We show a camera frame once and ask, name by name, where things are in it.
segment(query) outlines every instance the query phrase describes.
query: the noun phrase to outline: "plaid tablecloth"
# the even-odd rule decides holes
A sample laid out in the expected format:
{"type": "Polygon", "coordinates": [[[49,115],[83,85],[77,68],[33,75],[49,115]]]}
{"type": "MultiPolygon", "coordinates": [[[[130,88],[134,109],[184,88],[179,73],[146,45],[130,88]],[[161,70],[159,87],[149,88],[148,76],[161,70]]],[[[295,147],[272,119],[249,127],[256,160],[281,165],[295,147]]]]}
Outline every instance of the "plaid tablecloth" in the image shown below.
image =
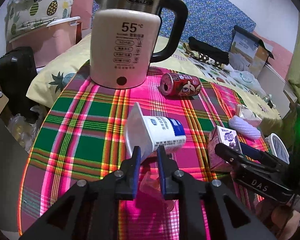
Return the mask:
{"type": "MultiPolygon", "coordinates": [[[[235,105],[243,103],[237,93],[221,85],[202,81],[199,95],[169,100],[158,90],[167,69],[150,67],[146,81],[133,89],[100,87],[89,76],[89,62],[81,67],[47,115],[29,156],[20,187],[19,232],[25,231],[71,185],[79,179],[102,179],[117,170],[127,156],[123,127],[130,109],[139,102],[144,115],[167,116],[179,120],[186,132],[186,144],[173,154],[180,169],[196,179],[211,181],[207,158],[207,136],[215,125],[227,127],[235,105]]],[[[239,139],[267,150],[260,138],[239,139]]],[[[145,161],[144,174],[156,169],[145,161]]],[[[253,199],[234,184],[239,198],[249,208],[253,199]]],[[[160,201],[138,192],[134,201],[120,202],[120,239],[178,239],[178,202],[166,212],[160,201]]],[[[209,231],[205,218],[206,231],[209,231]]]]}

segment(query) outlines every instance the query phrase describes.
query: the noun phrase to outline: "black suitcase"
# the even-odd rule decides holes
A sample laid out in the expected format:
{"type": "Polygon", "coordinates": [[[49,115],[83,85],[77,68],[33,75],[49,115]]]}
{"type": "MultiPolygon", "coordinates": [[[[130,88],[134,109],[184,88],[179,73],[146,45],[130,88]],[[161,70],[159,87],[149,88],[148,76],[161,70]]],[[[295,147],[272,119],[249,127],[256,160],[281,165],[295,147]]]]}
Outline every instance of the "black suitcase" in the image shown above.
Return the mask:
{"type": "Polygon", "coordinates": [[[0,86],[9,99],[9,109],[13,115],[21,114],[29,122],[37,118],[37,114],[30,110],[37,103],[26,97],[36,75],[31,47],[18,47],[0,58],[0,86]]]}

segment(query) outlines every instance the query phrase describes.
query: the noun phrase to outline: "kettle button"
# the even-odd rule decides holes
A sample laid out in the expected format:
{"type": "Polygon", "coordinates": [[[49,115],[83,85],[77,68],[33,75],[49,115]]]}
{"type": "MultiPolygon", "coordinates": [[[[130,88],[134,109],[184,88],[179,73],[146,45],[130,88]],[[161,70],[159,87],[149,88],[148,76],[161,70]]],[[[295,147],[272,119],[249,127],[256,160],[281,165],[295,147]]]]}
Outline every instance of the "kettle button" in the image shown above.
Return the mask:
{"type": "Polygon", "coordinates": [[[123,86],[127,83],[127,79],[125,77],[118,77],[117,78],[117,84],[119,86],[123,86]]]}

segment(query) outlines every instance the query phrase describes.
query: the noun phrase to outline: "yogurt cup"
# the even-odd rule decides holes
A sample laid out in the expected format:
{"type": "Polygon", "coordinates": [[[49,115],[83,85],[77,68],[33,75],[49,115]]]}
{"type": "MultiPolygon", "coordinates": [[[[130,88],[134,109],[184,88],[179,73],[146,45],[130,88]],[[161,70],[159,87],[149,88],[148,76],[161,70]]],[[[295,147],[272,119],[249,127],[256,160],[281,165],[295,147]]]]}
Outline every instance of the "yogurt cup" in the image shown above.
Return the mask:
{"type": "Polygon", "coordinates": [[[123,136],[130,157],[135,146],[141,148],[141,162],[152,156],[160,144],[164,145],[166,153],[173,153],[186,142],[185,130],[178,120],[143,115],[138,102],[129,113],[123,136]]]}

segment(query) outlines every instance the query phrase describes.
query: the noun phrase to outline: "folded black clothing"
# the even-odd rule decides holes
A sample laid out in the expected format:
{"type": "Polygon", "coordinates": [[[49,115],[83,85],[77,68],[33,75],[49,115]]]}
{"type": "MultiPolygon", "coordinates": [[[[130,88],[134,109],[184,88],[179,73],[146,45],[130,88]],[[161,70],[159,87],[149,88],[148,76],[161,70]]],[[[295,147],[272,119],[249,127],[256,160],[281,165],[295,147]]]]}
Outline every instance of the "folded black clothing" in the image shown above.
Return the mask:
{"type": "Polygon", "coordinates": [[[210,44],[205,43],[203,41],[198,41],[194,37],[189,37],[189,47],[191,50],[195,50],[197,52],[209,56],[216,62],[220,62],[225,65],[229,64],[228,52],[222,51],[221,49],[213,47],[210,44]]]}

